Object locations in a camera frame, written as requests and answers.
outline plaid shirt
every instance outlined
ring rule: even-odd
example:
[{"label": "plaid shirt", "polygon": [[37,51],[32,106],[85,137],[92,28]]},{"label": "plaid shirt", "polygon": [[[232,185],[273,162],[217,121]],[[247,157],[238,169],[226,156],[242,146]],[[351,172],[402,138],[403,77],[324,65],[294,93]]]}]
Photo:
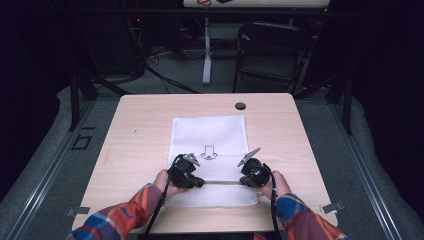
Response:
[{"label": "plaid shirt", "polygon": [[[148,184],[127,203],[105,208],[91,215],[84,226],[69,234],[73,239],[126,239],[134,228],[145,225],[155,210],[160,190]],[[338,228],[313,213],[294,194],[281,196],[276,211],[289,239],[349,239]],[[266,233],[255,233],[254,240],[267,239]]]}]

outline black stand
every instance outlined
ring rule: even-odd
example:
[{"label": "black stand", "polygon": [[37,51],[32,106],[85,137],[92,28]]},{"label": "black stand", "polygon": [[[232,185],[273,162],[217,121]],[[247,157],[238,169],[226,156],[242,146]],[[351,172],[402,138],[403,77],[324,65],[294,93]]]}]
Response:
[{"label": "black stand", "polygon": [[108,82],[106,79],[87,70],[74,73],[71,77],[71,108],[72,108],[72,123],[69,131],[72,132],[80,121],[79,109],[79,91],[89,101],[95,101],[99,94],[93,86],[93,82],[103,85],[104,87],[112,90],[120,96],[129,94],[129,92],[115,86],[113,83]]},{"label": "black stand", "polygon": [[310,88],[295,94],[293,97],[294,99],[302,99],[329,84],[332,86],[330,91],[325,96],[325,100],[328,104],[337,104],[344,93],[342,123],[346,132],[349,135],[352,135],[352,130],[350,128],[350,117],[352,109],[353,74],[336,73],[319,84],[311,86]]}]

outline white towel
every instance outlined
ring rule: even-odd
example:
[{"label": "white towel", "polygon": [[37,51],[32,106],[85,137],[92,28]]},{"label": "white towel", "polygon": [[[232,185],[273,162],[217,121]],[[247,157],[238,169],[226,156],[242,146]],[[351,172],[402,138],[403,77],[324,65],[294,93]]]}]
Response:
[{"label": "white towel", "polygon": [[258,202],[254,189],[238,183],[243,175],[237,164],[248,153],[244,116],[175,118],[168,168],[178,154],[188,153],[194,153],[200,163],[192,174],[218,184],[206,183],[178,194],[167,201],[167,206],[228,207]]}]

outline chair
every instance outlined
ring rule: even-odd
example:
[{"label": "chair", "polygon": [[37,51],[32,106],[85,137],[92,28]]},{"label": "chair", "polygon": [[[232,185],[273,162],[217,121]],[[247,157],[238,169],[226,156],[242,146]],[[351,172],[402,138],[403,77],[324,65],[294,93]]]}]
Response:
[{"label": "chair", "polygon": [[238,75],[281,82],[294,93],[312,47],[312,36],[305,30],[288,25],[252,22],[238,31],[237,64],[233,81],[236,91]]}]

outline hand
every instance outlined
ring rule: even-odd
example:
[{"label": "hand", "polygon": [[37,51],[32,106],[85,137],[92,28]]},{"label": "hand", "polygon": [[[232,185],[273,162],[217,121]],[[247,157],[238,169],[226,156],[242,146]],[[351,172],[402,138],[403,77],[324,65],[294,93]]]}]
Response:
[{"label": "hand", "polygon": [[[286,179],[284,178],[283,174],[281,174],[279,171],[272,171],[272,175],[274,175],[275,178],[275,185],[277,187],[277,199],[286,193],[291,193],[289,184],[287,183]],[[271,176],[269,176],[268,183],[257,189],[259,192],[263,193],[268,199],[271,200],[271,194],[272,194],[272,180]]]},{"label": "hand", "polygon": [[[156,176],[153,185],[155,185],[161,192],[165,191],[166,181],[168,180],[168,171],[166,169],[162,169],[158,175]],[[189,189],[186,188],[178,188],[172,182],[169,183],[168,191],[166,194],[166,200],[170,199],[177,193],[187,192]]]}]

